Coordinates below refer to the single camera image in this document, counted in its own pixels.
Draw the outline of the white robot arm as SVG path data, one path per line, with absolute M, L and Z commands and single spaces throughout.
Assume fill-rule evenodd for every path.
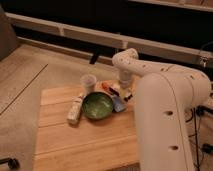
M 203 104 L 211 92 L 209 77 L 198 69 L 141 60 L 129 48 L 112 57 L 119 83 L 134 93 L 134 118 L 141 171 L 195 171 L 185 112 Z

